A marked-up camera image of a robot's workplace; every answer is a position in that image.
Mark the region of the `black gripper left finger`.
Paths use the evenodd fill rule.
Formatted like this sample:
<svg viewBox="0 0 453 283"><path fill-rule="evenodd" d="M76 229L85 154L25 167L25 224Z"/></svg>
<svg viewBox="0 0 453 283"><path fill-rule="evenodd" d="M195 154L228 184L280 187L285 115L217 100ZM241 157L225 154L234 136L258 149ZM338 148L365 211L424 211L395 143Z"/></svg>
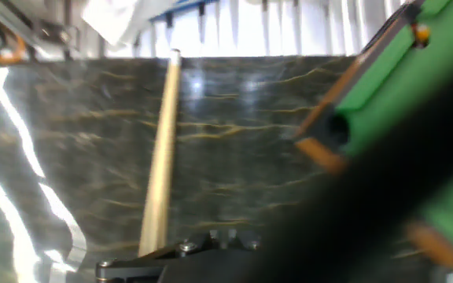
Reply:
<svg viewBox="0 0 453 283"><path fill-rule="evenodd" d="M136 259L121 260L103 259L95 267L95 281L101 282L134 282L136 278L158 278L164 268L180 259L220 248L225 244L224 231L209 230L195 233L176 244L159 248L148 255Z"/></svg>

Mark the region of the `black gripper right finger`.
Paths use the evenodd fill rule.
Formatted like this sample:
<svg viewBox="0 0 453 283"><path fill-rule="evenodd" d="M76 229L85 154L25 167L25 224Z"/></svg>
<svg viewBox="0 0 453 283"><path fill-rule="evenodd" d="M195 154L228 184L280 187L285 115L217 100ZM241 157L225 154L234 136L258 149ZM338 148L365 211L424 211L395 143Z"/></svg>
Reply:
<svg viewBox="0 0 453 283"><path fill-rule="evenodd" d="M261 246L261 237L252 230L228 230L227 247L246 251L256 251Z"/></svg>

